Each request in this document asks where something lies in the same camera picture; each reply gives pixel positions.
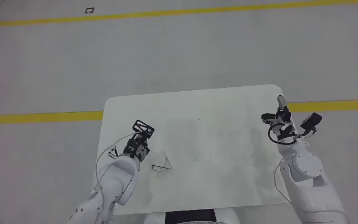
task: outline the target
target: yellow floor line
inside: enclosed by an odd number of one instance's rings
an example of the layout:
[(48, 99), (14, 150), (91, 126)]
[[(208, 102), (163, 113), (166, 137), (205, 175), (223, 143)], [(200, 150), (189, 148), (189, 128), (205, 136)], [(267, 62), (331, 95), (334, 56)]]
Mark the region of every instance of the yellow floor line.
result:
[(216, 12), (238, 12), (238, 11), (253, 11), (253, 10), (273, 10), (282, 8), (297, 8), (297, 7), (313, 7), (313, 6), (331, 6), (338, 4), (357, 4), (358, 0), (318, 0), (307, 2), (288, 2), (288, 3), (273, 3), (273, 4), (259, 4), (251, 6), (228, 6), (215, 8), (193, 8), (186, 10), (166, 10), (155, 12), (137, 12), (127, 14), (114, 15), (97, 15), (97, 16), (78, 16), (67, 18), (40, 18), (35, 20), (18, 20), (18, 21), (0, 21), (0, 26), (24, 26), (33, 24), (58, 24), (65, 22), (84, 22), (96, 20), (118, 20), (125, 18), (141, 18), (141, 17), (158, 17), (158, 16), (174, 16), (174, 15), (188, 15), (188, 14), (202, 14), (202, 13), (216, 13)]
[[(291, 102), (291, 112), (318, 112), (358, 110), (358, 100)], [(102, 120), (103, 111), (46, 113), (46, 114), (9, 114), (0, 115), (0, 124), (42, 123), (42, 122), (81, 122)]]

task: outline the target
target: black panel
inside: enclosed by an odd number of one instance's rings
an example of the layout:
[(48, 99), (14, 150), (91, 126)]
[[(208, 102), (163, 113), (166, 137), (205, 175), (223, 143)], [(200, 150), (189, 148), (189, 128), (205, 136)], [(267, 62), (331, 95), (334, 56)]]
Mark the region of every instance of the black panel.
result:
[(165, 224), (177, 224), (191, 221), (216, 222), (215, 212), (213, 209), (166, 212)]

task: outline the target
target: black sticker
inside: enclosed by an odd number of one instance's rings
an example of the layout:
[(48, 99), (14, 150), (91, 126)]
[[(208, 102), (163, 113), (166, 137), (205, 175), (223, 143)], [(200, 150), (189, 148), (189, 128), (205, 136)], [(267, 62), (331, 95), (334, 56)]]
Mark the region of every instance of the black sticker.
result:
[(95, 12), (95, 8), (86, 8), (85, 13), (94, 13)]

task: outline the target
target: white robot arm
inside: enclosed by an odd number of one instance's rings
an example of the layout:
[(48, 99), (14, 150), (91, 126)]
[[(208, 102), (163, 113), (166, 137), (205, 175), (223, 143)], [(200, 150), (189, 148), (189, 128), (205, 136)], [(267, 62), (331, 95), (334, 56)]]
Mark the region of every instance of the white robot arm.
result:
[[(315, 126), (322, 117), (313, 113), (301, 125), (305, 132), (296, 134), (284, 97), (279, 96), (277, 100), (277, 113), (263, 114), (261, 119), (270, 125), (268, 137), (278, 145), (283, 157), (280, 171), (291, 201), (287, 200), (302, 223), (349, 223), (342, 202), (324, 173), (321, 160), (309, 152), (306, 149), (308, 144), (301, 140), (311, 131), (316, 132)], [(271, 131), (276, 134), (278, 141), (271, 138)], [(309, 179), (313, 180), (312, 186), (300, 184)]]
[[(320, 159), (307, 151), (308, 144), (301, 140), (308, 133), (316, 131), (315, 126), (322, 117), (313, 113), (301, 125), (305, 132), (296, 134), (284, 97), (279, 96), (277, 99), (277, 113), (263, 114), (261, 119), (270, 125), (268, 137), (278, 145), (283, 157), (279, 166), (291, 201), (285, 198), (294, 207), (302, 223), (349, 224), (341, 200), (324, 173)], [(125, 205), (128, 201), (138, 182), (139, 164), (149, 152), (147, 139), (154, 132), (152, 127), (140, 120), (136, 121), (133, 130), (136, 133), (128, 141), (122, 154), (117, 154), (117, 142), (106, 149), (115, 153), (109, 152), (109, 156), (115, 160), (99, 170), (92, 184), (95, 193), (76, 208), (69, 224), (107, 224), (113, 215), (115, 203)], [(276, 134), (277, 141), (270, 136), (271, 131)], [(310, 179), (313, 180), (312, 186), (300, 184)]]
[(109, 156), (115, 160), (99, 170), (92, 184), (95, 192), (88, 201), (76, 208), (75, 213), (70, 216), (69, 224), (107, 224), (111, 220), (115, 204), (123, 206), (128, 201), (138, 182), (139, 164), (149, 153), (147, 139), (154, 133), (154, 128), (140, 120), (135, 122), (133, 130), (135, 133), (131, 134), (133, 136), (122, 154), (117, 154), (118, 140), (98, 157), (97, 162), (109, 149), (115, 153), (109, 152)]

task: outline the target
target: table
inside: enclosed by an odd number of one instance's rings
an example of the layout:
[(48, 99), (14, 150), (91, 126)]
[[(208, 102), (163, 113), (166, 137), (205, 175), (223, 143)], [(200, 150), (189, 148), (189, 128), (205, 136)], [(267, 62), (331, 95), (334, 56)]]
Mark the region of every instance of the table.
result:
[[(276, 112), (278, 95), (279, 87), (260, 85), (108, 99), (97, 156), (132, 133), (137, 119), (155, 128), (133, 195), (114, 214), (286, 203), (272, 174), (281, 156), (261, 122)], [(163, 175), (150, 166), (158, 152), (173, 167)], [(98, 167), (111, 161), (104, 155)], [(277, 186), (286, 193), (279, 173)]]

